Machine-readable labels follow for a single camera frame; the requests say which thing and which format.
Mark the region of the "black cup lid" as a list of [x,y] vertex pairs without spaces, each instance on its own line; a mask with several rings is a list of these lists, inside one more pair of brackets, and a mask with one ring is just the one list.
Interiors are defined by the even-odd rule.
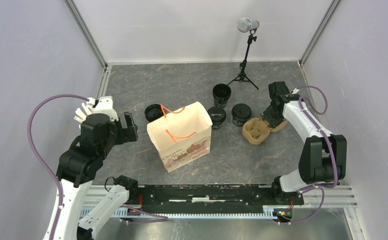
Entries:
[[207,113],[214,124],[223,123],[227,117],[225,109],[219,106],[209,108]]
[[252,110],[245,103],[237,103],[231,109],[231,114],[238,119],[248,120],[252,116]]

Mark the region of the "single black coffee cup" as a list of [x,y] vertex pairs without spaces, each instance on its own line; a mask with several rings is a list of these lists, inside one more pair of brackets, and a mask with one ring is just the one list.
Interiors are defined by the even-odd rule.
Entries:
[[246,118],[240,118],[237,116],[232,117],[232,122],[234,125],[238,127],[242,127],[248,120],[250,120],[251,117],[246,117]]

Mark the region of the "paper takeout bag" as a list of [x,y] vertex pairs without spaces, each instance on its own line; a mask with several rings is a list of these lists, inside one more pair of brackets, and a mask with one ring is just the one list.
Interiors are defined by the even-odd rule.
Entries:
[[211,151],[212,121],[198,101],[170,110],[160,105],[163,116],[146,130],[167,172],[181,168]]

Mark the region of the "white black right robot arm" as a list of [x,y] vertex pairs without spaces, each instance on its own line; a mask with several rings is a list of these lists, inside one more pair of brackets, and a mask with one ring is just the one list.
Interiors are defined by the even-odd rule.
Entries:
[[272,131],[288,121],[303,141],[298,167],[291,173],[274,179],[271,199],[284,204],[291,193],[306,193],[315,188],[332,189],[346,175],[347,139],[324,127],[309,110],[311,100],[299,95],[298,88],[290,91],[284,81],[268,85],[270,105],[261,114]]

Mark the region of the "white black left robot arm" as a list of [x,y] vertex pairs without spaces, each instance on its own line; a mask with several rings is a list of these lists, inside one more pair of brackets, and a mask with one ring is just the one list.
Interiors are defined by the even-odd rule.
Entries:
[[81,123],[80,135],[59,158],[55,176],[61,189],[55,204],[60,214],[51,216],[45,240],[93,240],[120,206],[138,200],[138,181],[121,175],[94,209],[80,218],[88,190],[112,148],[138,140],[132,114],[124,112],[124,119],[125,128],[120,119],[104,113],[90,114]]

